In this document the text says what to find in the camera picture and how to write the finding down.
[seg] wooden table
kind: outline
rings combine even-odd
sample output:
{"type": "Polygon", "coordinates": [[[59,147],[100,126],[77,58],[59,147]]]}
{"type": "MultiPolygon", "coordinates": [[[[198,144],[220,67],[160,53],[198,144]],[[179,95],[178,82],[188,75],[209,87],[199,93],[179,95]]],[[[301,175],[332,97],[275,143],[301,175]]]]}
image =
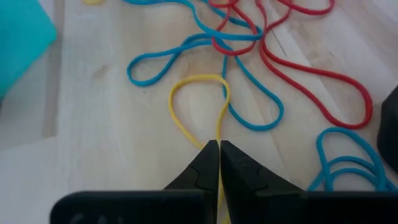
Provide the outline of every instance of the wooden table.
{"type": "MultiPolygon", "coordinates": [[[[184,6],[133,6],[119,0],[99,6],[80,0],[41,2],[59,38],[2,104],[0,223],[46,223],[53,203],[78,190],[165,187],[198,154],[171,120],[167,95],[183,77],[221,71],[222,55],[212,47],[200,47],[184,53],[156,85],[139,88],[127,79],[126,66],[135,56],[175,47],[201,31],[184,6]]],[[[193,2],[205,24],[215,27],[220,22],[205,4],[193,2]]],[[[285,11],[275,0],[264,2],[271,21],[285,11]]],[[[327,0],[295,2],[312,8],[327,5],[327,0]]],[[[262,25],[254,1],[241,1],[239,6],[262,25]]],[[[271,50],[282,58],[346,73],[368,88],[374,115],[357,133],[374,147],[381,103],[398,84],[397,15],[397,1],[337,0],[328,16],[295,12],[267,38],[271,50]]],[[[249,32],[232,25],[225,31],[249,32]]],[[[235,49],[247,45],[232,44],[235,49]]],[[[143,61],[134,73],[140,79],[152,77],[167,59],[143,61]]],[[[281,98],[285,115],[272,131],[255,133],[228,113],[222,136],[305,189],[320,170],[315,140],[332,125],[312,101],[268,71],[257,50],[242,59],[281,98]]],[[[363,100],[352,86],[277,67],[313,91],[337,118],[349,123],[362,120],[363,100]]],[[[227,80],[232,102],[244,118],[259,124],[275,119],[276,105],[234,63],[227,80]]],[[[186,86],[175,98],[179,117],[203,142],[215,138],[223,102],[220,86],[208,83],[186,86]]],[[[325,139],[325,149],[329,159],[347,154],[366,158],[338,134],[325,139]]],[[[339,178],[335,186],[372,189],[351,175],[339,178]]]]}

